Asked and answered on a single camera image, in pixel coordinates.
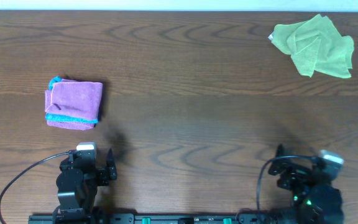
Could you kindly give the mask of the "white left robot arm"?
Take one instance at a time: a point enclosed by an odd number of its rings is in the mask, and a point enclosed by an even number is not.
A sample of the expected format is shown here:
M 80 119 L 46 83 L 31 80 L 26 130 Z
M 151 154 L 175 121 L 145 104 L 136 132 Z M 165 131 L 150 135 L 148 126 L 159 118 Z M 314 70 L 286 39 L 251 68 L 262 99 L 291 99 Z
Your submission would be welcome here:
M 61 174 L 57 177 L 60 206 L 52 215 L 53 223 L 99 223 L 103 221 L 94 200 L 98 187 L 108 186 L 117 179 L 112 149 L 106 156 L 106 165 L 96 167 L 96 150 L 72 150 L 60 163 Z

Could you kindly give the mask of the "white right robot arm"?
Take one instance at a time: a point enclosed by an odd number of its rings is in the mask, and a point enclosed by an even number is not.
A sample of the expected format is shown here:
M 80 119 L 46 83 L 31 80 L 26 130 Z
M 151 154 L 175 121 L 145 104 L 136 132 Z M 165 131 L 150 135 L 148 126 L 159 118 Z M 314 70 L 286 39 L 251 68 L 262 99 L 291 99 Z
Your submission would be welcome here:
M 292 193 L 290 208 L 271 211 L 264 223 L 342 224 L 341 191 L 332 185 L 344 159 L 325 149 L 318 156 L 307 157 L 311 167 L 293 162 L 300 156 L 290 155 L 283 144 L 278 145 L 274 161 L 268 169 L 278 175 L 277 187 Z

